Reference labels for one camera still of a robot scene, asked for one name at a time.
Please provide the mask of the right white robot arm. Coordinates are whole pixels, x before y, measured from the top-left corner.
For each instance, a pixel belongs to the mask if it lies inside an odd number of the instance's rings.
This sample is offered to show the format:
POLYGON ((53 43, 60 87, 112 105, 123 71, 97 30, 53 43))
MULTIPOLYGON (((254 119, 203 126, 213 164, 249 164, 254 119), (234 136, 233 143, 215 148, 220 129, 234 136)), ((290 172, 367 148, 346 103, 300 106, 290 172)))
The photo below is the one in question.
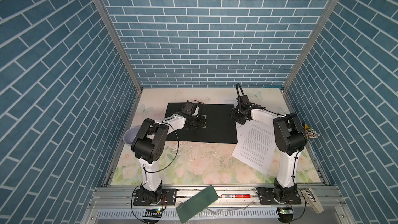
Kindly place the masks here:
POLYGON ((273 196, 279 203, 288 202, 299 196, 296 172, 297 164, 308 142, 305 128, 296 114, 283 115, 251 103, 248 96, 238 95, 237 106, 230 116, 239 124, 256 120, 265 123, 273 121, 276 147, 280 151, 279 171, 274 182, 273 196))

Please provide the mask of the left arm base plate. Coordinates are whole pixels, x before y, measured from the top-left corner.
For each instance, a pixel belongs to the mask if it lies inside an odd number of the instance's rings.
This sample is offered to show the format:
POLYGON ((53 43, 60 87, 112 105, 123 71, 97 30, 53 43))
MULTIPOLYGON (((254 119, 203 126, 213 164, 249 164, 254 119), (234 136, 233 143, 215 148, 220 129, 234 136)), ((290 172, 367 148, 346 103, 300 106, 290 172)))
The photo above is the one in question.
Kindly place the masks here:
POLYGON ((134 192, 133 205, 134 206, 149 206, 161 205, 162 200, 165 200, 167 205, 175 205, 177 198, 177 189, 165 188, 157 191, 149 191, 144 187, 139 187, 134 192))

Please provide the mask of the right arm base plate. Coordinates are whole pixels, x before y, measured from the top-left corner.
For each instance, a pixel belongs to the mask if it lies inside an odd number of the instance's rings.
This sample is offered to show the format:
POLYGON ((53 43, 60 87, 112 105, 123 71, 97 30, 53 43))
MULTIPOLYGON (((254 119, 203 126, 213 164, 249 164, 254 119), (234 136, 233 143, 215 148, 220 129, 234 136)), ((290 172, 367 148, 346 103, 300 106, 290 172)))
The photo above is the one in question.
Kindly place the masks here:
POLYGON ((297 205, 302 203, 298 190, 295 187, 258 187, 255 189, 255 193, 259 196, 261 205, 297 205))

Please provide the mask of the text printed paper sheet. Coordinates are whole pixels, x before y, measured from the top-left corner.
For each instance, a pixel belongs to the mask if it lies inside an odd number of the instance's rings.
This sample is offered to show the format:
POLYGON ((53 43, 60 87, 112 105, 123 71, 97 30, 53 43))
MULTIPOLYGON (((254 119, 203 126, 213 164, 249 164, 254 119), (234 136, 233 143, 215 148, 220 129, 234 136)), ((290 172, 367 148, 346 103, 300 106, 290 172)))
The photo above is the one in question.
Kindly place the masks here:
POLYGON ((237 129, 237 139, 232 156, 267 174, 276 148, 272 121, 247 121, 237 129))

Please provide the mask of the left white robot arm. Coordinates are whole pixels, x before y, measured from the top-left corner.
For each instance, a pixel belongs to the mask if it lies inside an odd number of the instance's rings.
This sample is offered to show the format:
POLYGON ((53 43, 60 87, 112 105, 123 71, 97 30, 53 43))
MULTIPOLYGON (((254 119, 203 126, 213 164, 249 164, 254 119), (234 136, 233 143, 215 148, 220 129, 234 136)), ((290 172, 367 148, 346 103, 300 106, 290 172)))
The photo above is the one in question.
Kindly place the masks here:
POLYGON ((162 180, 160 172, 165 168, 159 168, 159 162, 168 134, 176 134, 180 129, 198 129, 205 127, 206 118, 201 114, 202 102, 188 100, 179 112, 162 120, 147 118, 139 126, 135 135, 130 136, 131 151, 138 159, 143 182, 140 192, 144 200, 149 204, 156 204, 162 200, 162 180))

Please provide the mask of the orange black file folder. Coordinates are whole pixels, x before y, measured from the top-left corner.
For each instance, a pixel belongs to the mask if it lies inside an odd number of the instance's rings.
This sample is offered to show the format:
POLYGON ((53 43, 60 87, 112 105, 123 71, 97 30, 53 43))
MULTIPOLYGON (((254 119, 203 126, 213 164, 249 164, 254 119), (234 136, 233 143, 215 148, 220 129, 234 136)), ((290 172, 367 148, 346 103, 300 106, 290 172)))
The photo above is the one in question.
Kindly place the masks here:
POLYGON ((206 117, 206 126, 193 130, 186 128, 172 131, 167 141, 199 143, 237 144, 236 122, 230 117, 232 104, 204 104, 199 107, 201 115, 206 117))

